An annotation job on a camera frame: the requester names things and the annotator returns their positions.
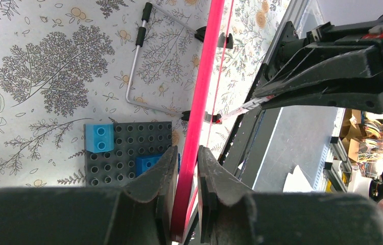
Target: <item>blue lego brick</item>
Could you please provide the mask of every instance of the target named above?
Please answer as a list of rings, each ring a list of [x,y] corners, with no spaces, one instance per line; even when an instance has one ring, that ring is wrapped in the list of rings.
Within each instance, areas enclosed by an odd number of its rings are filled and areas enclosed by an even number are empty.
[[[113,124],[85,124],[86,150],[92,153],[113,150]]]
[[[143,174],[145,171],[149,170],[152,166],[154,166],[158,162],[158,160],[160,160],[162,155],[163,154],[146,156],[146,157],[137,157],[136,158],[136,176]],[[181,166],[181,155],[178,153],[178,172],[179,172],[180,166]]]

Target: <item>lego baseplate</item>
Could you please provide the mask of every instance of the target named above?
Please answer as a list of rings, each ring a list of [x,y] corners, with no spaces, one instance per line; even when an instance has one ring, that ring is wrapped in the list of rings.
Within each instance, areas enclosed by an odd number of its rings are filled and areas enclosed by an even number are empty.
[[[136,177],[136,157],[163,154],[172,146],[172,122],[113,124],[113,140],[111,151],[86,151],[86,186],[124,186],[129,183]]]

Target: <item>metal frame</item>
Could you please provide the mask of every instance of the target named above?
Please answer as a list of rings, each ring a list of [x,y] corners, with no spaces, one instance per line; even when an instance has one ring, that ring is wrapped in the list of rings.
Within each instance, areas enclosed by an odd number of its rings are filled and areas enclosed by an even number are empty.
[[[192,29],[191,27],[189,27],[186,23],[182,22],[181,20],[175,18],[168,11],[162,9],[158,5],[153,4],[152,7],[156,8],[157,10],[162,12],[164,15],[166,15],[169,18],[173,19],[175,22],[177,22],[178,24],[182,25],[187,30],[189,30],[189,31],[191,31],[191,32],[193,32],[195,34],[197,33],[196,30]],[[142,26],[141,27],[145,28],[146,24],[147,24],[147,21],[146,20],[142,20]],[[127,103],[132,104],[132,105],[137,105],[137,106],[142,106],[142,107],[150,108],[150,109],[153,109],[153,110],[156,110],[156,111],[161,111],[161,112],[173,115],[173,116],[179,116],[179,117],[183,116],[182,112],[170,111],[170,110],[164,109],[162,107],[148,105],[148,104],[145,104],[145,103],[142,103],[142,102],[135,101],[135,100],[130,98],[130,90],[131,90],[131,85],[133,84],[133,78],[134,78],[134,69],[136,68],[137,56],[139,55],[139,49],[140,48],[141,48],[141,46],[136,44],[136,50],[134,51],[133,65],[131,66],[130,80],[128,81],[127,90],[126,90],[126,93],[125,93],[125,100],[127,101]]]

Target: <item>red plastic strip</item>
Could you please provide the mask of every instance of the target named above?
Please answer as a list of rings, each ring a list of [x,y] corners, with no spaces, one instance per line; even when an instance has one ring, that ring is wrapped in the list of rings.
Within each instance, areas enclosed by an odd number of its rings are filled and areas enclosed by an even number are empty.
[[[214,57],[216,56],[217,43],[219,40],[224,3],[224,0],[212,0],[209,9],[201,63],[196,79],[190,120],[185,138],[182,166],[178,176],[178,185],[172,209],[171,239],[177,242],[183,241],[184,231],[186,230],[188,200],[192,191],[193,174],[199,149],[199,138],[205,115],[212,66],[214,64]]]

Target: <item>table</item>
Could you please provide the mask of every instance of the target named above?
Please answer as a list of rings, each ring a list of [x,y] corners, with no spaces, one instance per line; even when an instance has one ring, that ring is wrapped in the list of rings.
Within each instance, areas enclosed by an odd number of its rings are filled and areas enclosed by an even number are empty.
[[[206,25],[209,0],[152,2],[194,29]],[[264,57],[289,2],[237,2],[230,26],[234,49],[226,52],[219,89],[211,80],[208,111],[224,113],[244,101],[254,64]],[[182,151],[187,122],[124,98],[144,5],[0,1],[0,188],[84,186],[85,123],[172,121],[173,143]],[[202,43],[158,11],[147,28],[132,84],[134,100],[189,110]],[[229,125],[211,133],[204,129],[201,140],[218,155],[230,130]]]

